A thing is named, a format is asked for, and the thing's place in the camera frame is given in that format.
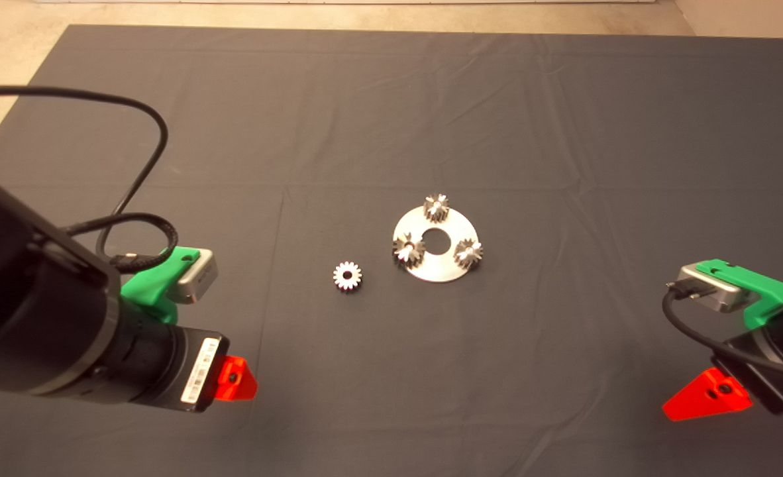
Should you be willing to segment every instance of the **screw hole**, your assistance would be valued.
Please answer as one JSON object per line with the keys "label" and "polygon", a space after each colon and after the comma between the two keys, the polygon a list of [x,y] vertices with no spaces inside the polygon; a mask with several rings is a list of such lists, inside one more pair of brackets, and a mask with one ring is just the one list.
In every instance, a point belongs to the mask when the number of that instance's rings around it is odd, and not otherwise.
{"label": "screw hole", "polygon": [[424,232],[422,241],[424,241],[427,251],[437,256],[450,250],[450,237],[442,229],[427,230]]}

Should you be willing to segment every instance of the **cable connector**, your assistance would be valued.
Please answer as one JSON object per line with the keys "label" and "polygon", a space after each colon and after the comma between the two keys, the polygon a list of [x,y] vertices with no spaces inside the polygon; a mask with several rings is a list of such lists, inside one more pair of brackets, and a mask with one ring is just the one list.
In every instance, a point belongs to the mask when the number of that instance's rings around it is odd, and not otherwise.
{"label": "cable connector", "polygon": [[665,284],[674,292],[674,299],[698,299],[715,293],[716,287],[699,278],[682,278],[676,282]]}

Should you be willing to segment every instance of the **gear teeth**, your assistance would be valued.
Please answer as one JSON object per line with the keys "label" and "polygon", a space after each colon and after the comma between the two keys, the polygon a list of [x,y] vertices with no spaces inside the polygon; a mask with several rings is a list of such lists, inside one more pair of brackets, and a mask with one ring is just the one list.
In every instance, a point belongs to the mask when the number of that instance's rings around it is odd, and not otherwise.
{"label": "gear teeth", "polygon": [[447,218],[450,202],[443,193],[432,193],[424,201],[424,217],[432,223],[440,223]]}
{"label": "gear teeth", "polygon": [[391,244],[391,253],[394,255],[395,260],[401,266],[405,268],[415,268],[421,265],[421,261],[424,260],[424,253],[427,251],[424,242],[412,241],[412,233],[405,233],[398,238],[395,238]]}
{"label": "gear teeth", "polygon": [[453,250],[453,260],[464,269],[470,269],[483,259],[483,244],[474,239],[466,238],[459,241]]}
{"label": "gear teeth", "polygon": [[354,262],[341,262],[333,272],[333,283],[342,292],[352,292],[362,284],[362,269]]}

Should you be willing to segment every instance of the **metal gear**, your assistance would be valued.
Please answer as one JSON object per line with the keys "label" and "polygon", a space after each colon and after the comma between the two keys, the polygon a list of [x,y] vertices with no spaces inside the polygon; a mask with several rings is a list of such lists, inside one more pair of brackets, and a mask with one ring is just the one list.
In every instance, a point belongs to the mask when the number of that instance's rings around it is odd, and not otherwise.
{"label": "metal gear", "polygon": [[412,268],[413,266],[418,266],[424,260],[427,246],[420,240],[413,242],[412,233],[404,233],[404,235],[394,239],[391,251],[394,253],[397,263],[405,266],[405,268]]}
{"label": "metal gear", "polygon": [[453,250],[453,260],[464,269],[472,268],[479,263],[482,258],[483,244],[470,238],[459,241],[455,250]]}
{"label": "metal gear", "polygon": [[343,292],[358,289],[362,284],[362,269],[353,262],[341,262],[333,272],[333,283]]}
{"label": "metal gear", "polygon": [[432,193],[424,201],[424,217],[434,223],[440,223],[447,218],[447,212],[450,211],[450,202],[443,193]]}

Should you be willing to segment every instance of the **barcode label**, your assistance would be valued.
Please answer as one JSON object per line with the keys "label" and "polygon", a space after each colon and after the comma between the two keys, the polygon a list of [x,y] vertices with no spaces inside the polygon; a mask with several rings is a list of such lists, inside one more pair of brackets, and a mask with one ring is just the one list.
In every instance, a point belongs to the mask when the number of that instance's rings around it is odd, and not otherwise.
{"label": "barcode label", "polygon": [[212,366],[212,360],[218,350],[219,342],[220,340],[217,338],[203,339],[203,345],[200,347],[200,352],[197,353],[197,360],[194,362],[194,368],[191,369],[188,383],[185,384],[180,401],[195,404],[197,399],[200,398],[200,391],[203,390],[203,381],[206,380],[206,375],[209,374],[209,368]]}

